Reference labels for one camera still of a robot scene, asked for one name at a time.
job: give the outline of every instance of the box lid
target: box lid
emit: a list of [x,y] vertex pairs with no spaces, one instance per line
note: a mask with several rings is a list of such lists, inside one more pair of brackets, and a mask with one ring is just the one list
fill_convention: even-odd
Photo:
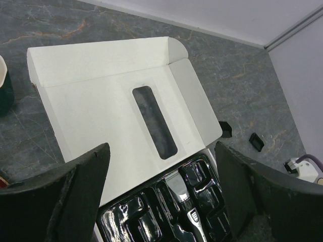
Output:
[[[110,144],[101,205],[222,134],[186,48],[173,38],[35,47],[28,49],[27,61],[64,160]],[[160,130],[168,129],[175,143],[170,157],[161,158],[156,137],[147,127],[150,121],[135,99],[134,89],[144,86],[151,90],[166,123]],[[155,113],[149,102],[141,106]]]

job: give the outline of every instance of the silver razor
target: silver razor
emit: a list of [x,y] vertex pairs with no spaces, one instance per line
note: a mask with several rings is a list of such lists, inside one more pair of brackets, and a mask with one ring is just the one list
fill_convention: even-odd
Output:
[[187,191],[185,182],[182,176],[179,174],[178,170],[168,174],[165,177],[165,180],[176,202],[186,213],[197,242],[207,242],[200,216],[190,199],[190,195]]

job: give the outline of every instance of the black plastic tray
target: black plastic tray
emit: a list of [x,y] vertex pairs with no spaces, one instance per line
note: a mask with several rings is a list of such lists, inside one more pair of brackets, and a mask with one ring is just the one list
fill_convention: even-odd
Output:
[[108,242],[194,242],[164,177],[178,169],[209,241],[231,241],[221,187],[204,154],[190,157],[99,208],[97,225]]

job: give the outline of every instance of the gray marble countertop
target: gray marble countertop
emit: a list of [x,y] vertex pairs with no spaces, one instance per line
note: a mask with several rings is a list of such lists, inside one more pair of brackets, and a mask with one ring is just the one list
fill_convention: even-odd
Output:
[[[290,157],[305,153],[265,50],[73,0],[0,0],[0,23],[0,55],[8,65],[16,98],[8,115],[0,118],[0,169],[10,182],[63,163],[29,80],[26,52],[35,46],[176,38],[187,48],[218,119],[233,128],[232,138],[220,140],[278,170]],[[262,152],[248,142],[253,132],[265,143]]]

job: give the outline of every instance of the white wall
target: white wall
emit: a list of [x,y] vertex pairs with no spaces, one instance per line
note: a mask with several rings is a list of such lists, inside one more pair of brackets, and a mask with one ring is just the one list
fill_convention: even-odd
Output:
[[323,17],[270,57],[306,152],[323,161]]
[[264,46],[323,0],[82,0]]

